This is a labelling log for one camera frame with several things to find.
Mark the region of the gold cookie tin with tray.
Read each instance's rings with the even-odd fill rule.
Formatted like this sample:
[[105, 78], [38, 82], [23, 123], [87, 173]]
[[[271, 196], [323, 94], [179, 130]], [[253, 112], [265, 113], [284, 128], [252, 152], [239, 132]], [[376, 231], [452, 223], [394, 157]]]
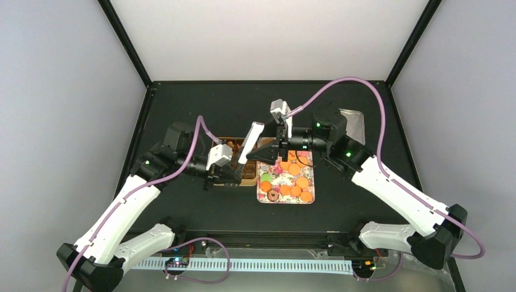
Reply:
[[243, 156], [245, 146], [244, 137], [218, 137], [223, 144], [227, 144], [232, 150], [231, 160], [220, 170], [220, 179], [215, 186], [224, 187], [254, 187], [257, 185], [257, 162], [247, 160], [241, 164], [239, 159]]

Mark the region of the white and metal tongs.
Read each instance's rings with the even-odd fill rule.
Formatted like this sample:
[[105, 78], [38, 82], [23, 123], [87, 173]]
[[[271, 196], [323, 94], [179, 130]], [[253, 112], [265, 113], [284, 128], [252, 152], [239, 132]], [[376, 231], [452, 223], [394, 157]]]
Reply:
[[245, 165], [247, 163], [248, 159], [246, 156], [253, 150], [260, 134], [263, 132], [264, 127], [265, 125], [261, 122], [253, 122], [251, 124], [251, 128], [244, 138], [243, 144], [239, 150], [239, 158], [237, 160], [238, 164]]

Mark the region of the green macaron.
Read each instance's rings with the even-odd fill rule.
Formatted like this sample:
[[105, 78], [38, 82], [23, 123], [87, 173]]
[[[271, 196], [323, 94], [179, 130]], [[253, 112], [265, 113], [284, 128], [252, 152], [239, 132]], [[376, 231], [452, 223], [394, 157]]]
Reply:
[[272, 176], [269, 173], [264, 173], [260, 176], [260, 182], [269, 182], [271, 183], [273, 180]]

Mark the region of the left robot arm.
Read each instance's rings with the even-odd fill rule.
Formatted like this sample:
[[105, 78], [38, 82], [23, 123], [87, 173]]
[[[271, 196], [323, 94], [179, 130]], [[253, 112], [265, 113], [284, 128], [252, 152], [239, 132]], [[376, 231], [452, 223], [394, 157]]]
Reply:
[[195, 240], [186, 240], [182, 224], [163, 218], [148, 231], [125, 240], [133, 223], [180, 174], [197, 176], [205, 187], [239, 183], [230, 167], [232, 148], [219, 139], [206, 156], [195, 155], [202, 117], [194, 128], [172, 125], [162, 142], [155, 144], [133, 165], [120, 192], [89, 231], [74, 243], [62, 244], [57, 257], [74, 278], [91, 291], [113, 291], [126, 273], [153, 254], [195, 249]]

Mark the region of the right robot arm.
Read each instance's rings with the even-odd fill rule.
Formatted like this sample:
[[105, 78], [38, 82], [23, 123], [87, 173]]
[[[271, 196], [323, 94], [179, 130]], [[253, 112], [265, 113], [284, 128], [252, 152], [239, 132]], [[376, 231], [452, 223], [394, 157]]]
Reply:
[[363, 223], [359, 231], [348, 235], [348, 250], [356, 255], [377, 248], [407, 252], [430, 268], [442, 269], [462, 239], [466, 209], [436, 201], [390, 171], [363, 143], [347, 134], [347, 119], [341, 110], [325, 106], [315, 111], [310, 128], [293, 127], [289, 112], [281, 99], [270, 106], [277, 123], [279, 154], [290, 150], [321, 153], [344, 178], [375, 195], [407, 221]]

